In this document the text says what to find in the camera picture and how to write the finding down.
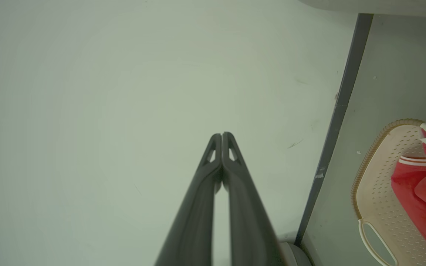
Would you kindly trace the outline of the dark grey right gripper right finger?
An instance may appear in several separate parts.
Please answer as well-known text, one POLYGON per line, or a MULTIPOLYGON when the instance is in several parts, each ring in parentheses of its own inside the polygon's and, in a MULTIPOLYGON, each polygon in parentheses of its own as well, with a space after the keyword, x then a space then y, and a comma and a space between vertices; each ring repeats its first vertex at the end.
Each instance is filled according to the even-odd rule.
POLYGON ((222 163, 229 194, 231 265, 285 266, 277 236, 230 132, 223 133, 222 163))

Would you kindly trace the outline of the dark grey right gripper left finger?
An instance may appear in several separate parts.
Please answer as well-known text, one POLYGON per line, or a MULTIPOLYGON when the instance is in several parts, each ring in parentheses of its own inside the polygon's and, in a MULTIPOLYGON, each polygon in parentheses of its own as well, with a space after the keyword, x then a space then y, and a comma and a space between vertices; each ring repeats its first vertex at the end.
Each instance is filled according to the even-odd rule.
POLYGON ((222 136, 214 134, 155 262, 156 266, 212 265, 214 197, 221 188, 222 136))

